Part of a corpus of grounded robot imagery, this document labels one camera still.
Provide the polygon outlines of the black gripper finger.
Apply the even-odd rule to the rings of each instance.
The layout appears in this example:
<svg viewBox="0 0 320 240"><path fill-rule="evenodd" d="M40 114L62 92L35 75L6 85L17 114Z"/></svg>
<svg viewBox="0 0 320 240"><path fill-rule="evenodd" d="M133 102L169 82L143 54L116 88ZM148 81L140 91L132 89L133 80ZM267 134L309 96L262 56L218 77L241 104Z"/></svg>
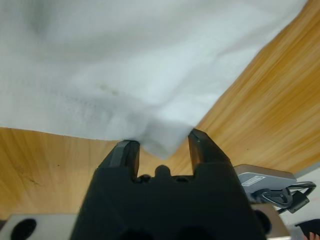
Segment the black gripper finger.
<svg viewBox="0 0 320 240"><path fill-rule="evenodd" d="M203 131L193 129L188 135L192 172L200 168L213 168L219 176L232 176L233 166L223 150Z"/></svg>
<svg viewBox="0 0 320 240"><path fill-rule="evenodd" d="M135 180L138 177L139 162L140 143L135 140L123 140L115 145L99 168L127 168L129 177Z"/></svg>

